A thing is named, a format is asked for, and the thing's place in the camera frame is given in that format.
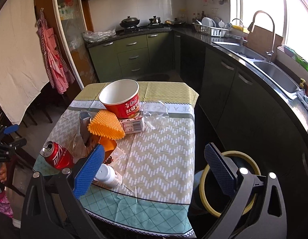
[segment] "patterned tablecloth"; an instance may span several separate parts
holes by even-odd
[[[72,153],[80,110],[104,108],[99,93],[108,83],[90,84],[60,117],[48,140]],[[114,167],[123,176],[117,189],[92,184],[80,202],[95,218],[141,234],[195,238],[187,218],[195,156],[194,106],[198,94],[185,83],[139,82],[140,102],[162,101],[169,118],[159,129],[118,140],[125,153]],[[39,155],[35,171],[58,173]]]

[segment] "human hand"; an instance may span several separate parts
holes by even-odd
[[[2,163],[0,168],[0,181],[3,183],[7,180],[7,167],[6,163]]]

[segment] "white dish rack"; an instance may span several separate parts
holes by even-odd
[[[193,23],[193,25],[197,32],[201,32],[209,36],[223,37],[225,36],[226,32],[229,31],[228,29],[225,29],[225,28],[208,27],[208,26],[204,26],[204,25],[200,25],[196,23]]]

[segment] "sink basin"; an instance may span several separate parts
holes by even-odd
[[[223,47],[227,50],[230,50],[242,57],[246,57],[248,59],[255,59],[255,60],[265,60],[263,56],[256,53],[255,51],[245,47],[245,46],[239,46],[239,44],[235,43],[226,43],[226,42],[214,42],[215,44],[219,45],[220,47]]]
[[[285,91],[289,93],[295,92],[298,85],[278,67],[268,62],[254,61],[253,63]]]

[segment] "faucet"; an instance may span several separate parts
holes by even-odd
[[[266,12],[264,12],[264,11],[257,11],[257,12],[255,12],[255,14],[254,14],[254,16],[253,16],[253,21],[252,21],[252,23],[249,25],[248,30],[249,30],[250,32],[253,32],[254,27],[255,27],[255,18],[256,18],[256,15],[259,14],[259,13],[267,14],[268,17],[269,17],[269,18],[271,19],[271,21],[273,22],[273,43],[272,43],[272,46],[271,46],[271,51],[270,51],[270,52],[266,52],[266,54],[267,54],[267,56],[268,56],[267,61],[268,61],[269,63],[271,63],[271,57],[272,57],[273,54],[274,54],[274,43],[275,43],[275,23],[274,23],[273,18],[272,18],[268,13],[266,13]]]
[[[240,39],[240,42],[239,42],[239,45],[242,47],[242,46],[243,46],[243,43],[244,43],[244,23],[243,23],[243,21],[242,21],[241,19],[238,19],[238,18],[233,19],[232,22],[233,22],[234,20],[239,20],[239,21],[241,22],[242,27],[243,27],[243,28],[241,29],[241,39]]]

